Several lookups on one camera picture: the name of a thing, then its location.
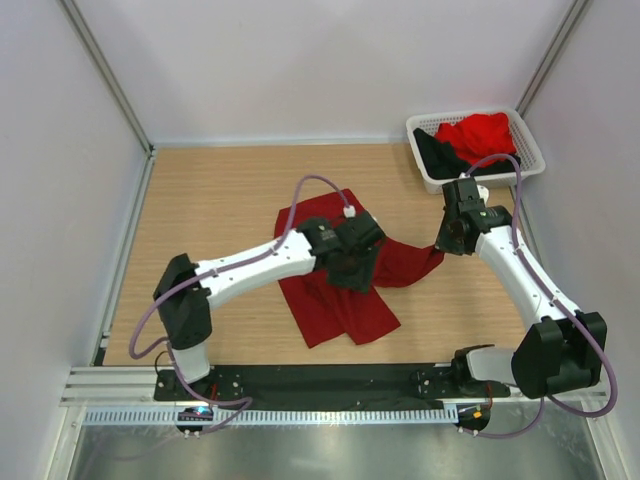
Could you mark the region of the dark red t-shirt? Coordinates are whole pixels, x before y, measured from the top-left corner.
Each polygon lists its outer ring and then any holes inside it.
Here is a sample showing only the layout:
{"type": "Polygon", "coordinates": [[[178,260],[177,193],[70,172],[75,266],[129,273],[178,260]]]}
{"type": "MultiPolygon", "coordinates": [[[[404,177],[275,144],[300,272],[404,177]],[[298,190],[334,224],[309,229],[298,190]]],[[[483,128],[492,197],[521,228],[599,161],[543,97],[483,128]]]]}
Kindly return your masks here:
{"type": "Polygon", "coordinates": [[[409,287],[438,267],[444,258],[444,253],[433,246],[418,248],[388,239],[382,245],[372,286],[366,293],[330,285],[324,271],[285,278],[279,286],[308,347],[342,334],[362,345],[400,327],[398,318],[376,289],[409,287]]]}

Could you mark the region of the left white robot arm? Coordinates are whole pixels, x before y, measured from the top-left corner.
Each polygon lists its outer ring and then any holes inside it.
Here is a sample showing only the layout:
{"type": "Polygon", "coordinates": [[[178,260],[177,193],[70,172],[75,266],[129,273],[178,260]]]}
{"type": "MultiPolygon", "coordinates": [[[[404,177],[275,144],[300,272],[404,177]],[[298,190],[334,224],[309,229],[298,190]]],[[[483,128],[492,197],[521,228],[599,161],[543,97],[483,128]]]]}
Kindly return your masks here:
{"type": "Polygon", "coordinates": [[[205,342],[213,331],[213,310],[267,284],[316,271],[332,286],[365,293],[385,238],[374,217],[362,211],[338,222],[311,217],[271,242],[224,258],[172,258],[153,299],[180,371],[177,388],[191,400],[211,390],[205,342]]]}

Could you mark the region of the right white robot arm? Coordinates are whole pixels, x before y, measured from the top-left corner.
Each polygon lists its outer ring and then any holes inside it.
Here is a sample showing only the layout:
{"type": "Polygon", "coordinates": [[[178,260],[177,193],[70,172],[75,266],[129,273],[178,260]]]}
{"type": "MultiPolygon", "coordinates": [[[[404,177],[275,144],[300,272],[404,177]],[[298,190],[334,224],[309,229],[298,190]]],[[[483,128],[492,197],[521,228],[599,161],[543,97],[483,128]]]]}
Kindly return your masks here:
{"type": "Polygon", "coordinates": [[[435,246],[447,254],[477,255],[488,265],[526,334],[514,350],[482,345],[457,351],[453,389],[472,396],[495,381],[536,399],[596,385],[603,366],[597,352],[607,336],[604,319],[583,312],[557,288],[513,228],[510,212],[488,206],[484,191],[472,178],[443,186],[444,216],[435,246]]]}

